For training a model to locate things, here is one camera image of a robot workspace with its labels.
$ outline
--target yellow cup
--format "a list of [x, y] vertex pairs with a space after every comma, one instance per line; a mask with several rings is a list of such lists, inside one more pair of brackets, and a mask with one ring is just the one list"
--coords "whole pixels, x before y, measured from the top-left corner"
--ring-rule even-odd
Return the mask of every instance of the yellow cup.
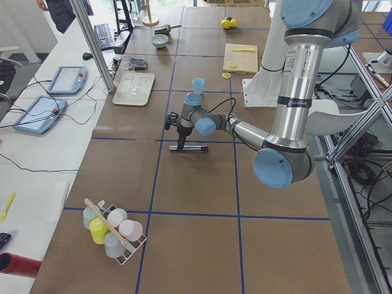
[[92, 240], [97, 244], [104, 244], [105, 237], [109, 233], [108, 227], [96, 217], [90, 222]]

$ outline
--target wooden cutting board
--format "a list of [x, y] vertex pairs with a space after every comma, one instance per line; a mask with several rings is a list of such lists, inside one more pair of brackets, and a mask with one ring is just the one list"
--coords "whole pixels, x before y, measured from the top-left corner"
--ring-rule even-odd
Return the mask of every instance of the wooden cutting board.
[[[233, 51], [232, 49], [254, 49], [255, 51]], [[236, 67], [230, 67], [229, 62], [235, 62]], [[223, 64], [224, 72], [241, 72], [247, 74], [256, 74], [258, 72], [257, 64], [257, 46], [242, 44], [226, 44], [225, 58]]]

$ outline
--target red cylinder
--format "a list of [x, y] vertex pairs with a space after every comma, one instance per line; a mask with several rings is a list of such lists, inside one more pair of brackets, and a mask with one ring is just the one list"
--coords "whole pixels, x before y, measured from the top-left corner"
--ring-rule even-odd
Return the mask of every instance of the red cylinder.
[[0, 254], [0, 273], [3, 274], [36, 277], [40, 266], [41, 262], [39, 260], [8, 252]]

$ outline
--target blue tablet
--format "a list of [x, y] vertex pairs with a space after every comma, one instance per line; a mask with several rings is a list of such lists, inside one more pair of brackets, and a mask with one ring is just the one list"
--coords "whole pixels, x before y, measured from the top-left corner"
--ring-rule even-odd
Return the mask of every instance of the blue tablet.
[[48, 93], [51, 95], [74, 95], [86, 81], [85, 66], [61, 66], [53, 77]]
[[15, 130], [23, 130], [35, 134], [45, 133], [64, 112], [67, 101], [60, 98], [38, 96], [14, 124]]

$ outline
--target white table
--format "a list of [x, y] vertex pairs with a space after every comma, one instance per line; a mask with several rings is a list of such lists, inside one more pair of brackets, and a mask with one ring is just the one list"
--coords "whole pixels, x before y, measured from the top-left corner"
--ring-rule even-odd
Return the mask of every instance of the white table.
[[[42, 64], [36, 73], [36, 78], [51, 80], [59, 66], [86, 66], [88, 76], [80, 93], [76, 96], [63, 97], [68, 104], [75, 102], [92, 86], [95, 78], [99, 77], [94, 60], [84, 61], [81, 58], [86, 51], [89, 51], [89, 48], [75, 20]], [[114, 51], [108, 50], [103, 54], [109, 66], [115, 56]], [[40, 94], [45, 94], [42, 87], [32, 86], [22, 93], [15, 105], [27, 109]], [[97, 100], [97, 107], [86, 124], [79, 125], [70, 118], [62, 116], [44, 135], [27, 134], [11, 127], [0, 129], [0, 138], [3, 139], [0, 153], [22, 167], [33, 170], [77, 170], [107, 97], [107, 90], [102, 80], [89, 92], [89, 95]], [[90, 117], [93, 109], [94, 101], [84, 96], [67, 107], [64, 114], [82, 123]], [[0, 126], [15, 123], [19, 116], [19, 113], [7, 114]], [[0, 222], [0, 232], [12, 235], [12, 239], [1, 253], [10, 252], [38, 260], [43, 259], [59, 217], [56, 214], [53, 216], [52, 212], [61, 211], [63, 195], [68, 194], [76, 174], [76, 171], [61, 173], [24, 171], [0, 157], [0, 209], [3, 209], [12, 192], [17, 193], [7, 218], [4, 222]], [[69, 183], [68, 189], [64, 189], [66, 183]], [[34, 279], [27, 277], [0, 274], [1, 293], [28, 293], [33, 282]]]

